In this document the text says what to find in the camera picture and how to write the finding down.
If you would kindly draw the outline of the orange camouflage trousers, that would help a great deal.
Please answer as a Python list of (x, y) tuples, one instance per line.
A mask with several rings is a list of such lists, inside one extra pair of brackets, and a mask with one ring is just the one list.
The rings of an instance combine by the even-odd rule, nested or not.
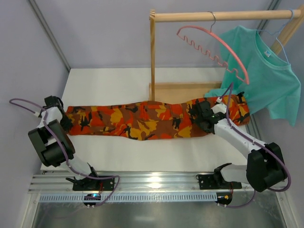
[(194, 105), (216, 97), (192, 99), (180, 104), (142, 101), (109, 106), (69, 106), (60, 124), (69, 135), (121, 136), (132, 140), (203, 137), (195, 123)]

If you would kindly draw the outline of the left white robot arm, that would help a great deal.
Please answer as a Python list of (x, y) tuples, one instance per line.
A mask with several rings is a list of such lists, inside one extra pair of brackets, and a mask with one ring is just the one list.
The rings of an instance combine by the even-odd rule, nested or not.
[(29, 139), (41, 162), (49, 167), (60, 167), (73, 174), (66, 178), (73, 183), (73, 190), (97, 190), (100, 180), (94, 168), (75, 155), (75, 148), (66, 134), (71, 126), (60, 98), (45, 98), (38, 117), (40, 124), (28, 132)]

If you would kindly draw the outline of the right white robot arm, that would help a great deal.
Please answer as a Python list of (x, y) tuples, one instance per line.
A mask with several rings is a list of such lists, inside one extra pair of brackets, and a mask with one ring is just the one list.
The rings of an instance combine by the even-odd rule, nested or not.
[(246, 165), (226, 163), (217, 167), (214, 170), (216, 180), (246, 183), (254, 190), (263, 192), (287, 179), (280, 147), (274, 142), (267, 144), (240, 130), (229, 118), (225, 104), (211, 106), (208, 101), (202, 101), (192, 108), (194, 122), (200, 129), (224, 139), (247, 160)]

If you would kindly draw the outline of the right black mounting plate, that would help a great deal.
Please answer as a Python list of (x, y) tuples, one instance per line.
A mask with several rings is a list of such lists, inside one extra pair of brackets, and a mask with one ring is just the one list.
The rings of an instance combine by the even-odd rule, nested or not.
[(197, 174), (200, 190), (220, 190), (220, 189), (242, 189), (240, 182), (227, 182), (222, 178), (215, 178), (214, 174)]

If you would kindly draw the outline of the black mounting plate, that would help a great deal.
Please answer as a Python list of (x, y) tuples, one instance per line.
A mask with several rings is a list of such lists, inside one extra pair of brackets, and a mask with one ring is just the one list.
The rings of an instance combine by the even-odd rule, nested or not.
[(214, 174), (197, 174), (200, 190), (220, 190), (220, 189), (242, 189), (240, 182), (227, 182), (222, 178), (215, 178)]
[(110, 191), (114, 189), (115, 180), (109, 178), (110, 176), (98, 176), (99, 178), (106, 178), (104, 180), (95, 180), (91, 178), (83, 178), (76, 180), (75, 178), (66, 180), (73, 183), (73, 191)]

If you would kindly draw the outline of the teal t-shirt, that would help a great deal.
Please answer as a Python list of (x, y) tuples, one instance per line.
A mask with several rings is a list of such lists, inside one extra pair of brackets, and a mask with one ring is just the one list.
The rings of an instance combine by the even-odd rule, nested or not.
[(237, 26), (222, 33), (220, 38), (243, 63), (249, 84), (226, 71), (221, 88), (209, 91), (205, 97), (219, 97), (233, 83), (232, 94), (244, 94), (251, 114), (267, 108), (272, 119), (286, 119), (294, 126), (300, 104), (301, 83), (291, 65), (278, 57), (256, 30)]

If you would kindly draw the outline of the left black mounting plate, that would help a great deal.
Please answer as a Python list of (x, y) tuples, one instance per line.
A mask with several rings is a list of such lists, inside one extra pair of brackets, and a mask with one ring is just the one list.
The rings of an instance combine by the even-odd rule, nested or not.
[(104, 180), (95, 180), (91, 178), (83, 178), (76, 180), (75, 178), (66, 180), (73, 183), (73, 191), (110, 191), (114, 189), (115, 180), (109, 178), (110, 176), (98, 176), (99, 178), (106, 178)]

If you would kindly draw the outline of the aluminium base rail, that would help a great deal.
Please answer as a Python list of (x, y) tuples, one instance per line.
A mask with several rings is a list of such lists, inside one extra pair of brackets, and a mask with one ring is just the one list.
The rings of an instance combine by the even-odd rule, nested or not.
[[(102, 176), (119, 176), (119, 191), (199, 190), (196, 172), (99, 172)], [(29, 192), (71, 191), (73, 184), (66, 180), (67, 171), (43, 171), (33, 175)]]

